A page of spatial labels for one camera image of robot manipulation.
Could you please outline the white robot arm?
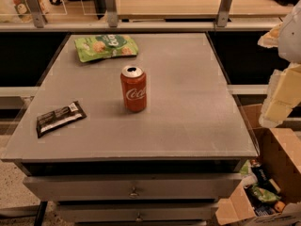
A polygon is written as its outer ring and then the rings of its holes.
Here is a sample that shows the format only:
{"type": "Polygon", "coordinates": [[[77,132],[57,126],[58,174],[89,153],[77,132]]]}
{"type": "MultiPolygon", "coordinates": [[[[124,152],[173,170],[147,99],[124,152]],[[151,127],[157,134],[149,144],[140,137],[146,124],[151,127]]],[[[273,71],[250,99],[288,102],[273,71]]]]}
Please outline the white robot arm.
{"type": "Polygon", "coordinates": [[[301,103],[301,1],[281,24],[260,37],[258,45],[277,48],[279,57],[290,62],[283,71],[273,71],[261,108],[260,125],[274,128],[301,103]]]}

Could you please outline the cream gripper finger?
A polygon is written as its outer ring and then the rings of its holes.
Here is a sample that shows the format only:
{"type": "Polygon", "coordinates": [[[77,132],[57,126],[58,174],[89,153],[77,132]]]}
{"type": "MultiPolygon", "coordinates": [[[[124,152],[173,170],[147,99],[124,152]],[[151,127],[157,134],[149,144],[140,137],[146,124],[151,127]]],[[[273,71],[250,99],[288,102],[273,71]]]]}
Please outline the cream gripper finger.
{"type": "Polygon", "coordinates": [[[258,45],[265,48],[278,47],[278,36],[281,24],[273,27],[269,32],[265,33],[258,40],[258,45]]]}
{"type": "Polygon", "coordinates": [[[291,63],[284,71],[274,70],[261,107],[260,125],[265,128],[281,125],[300,103],[301,65],[291,63]]]}

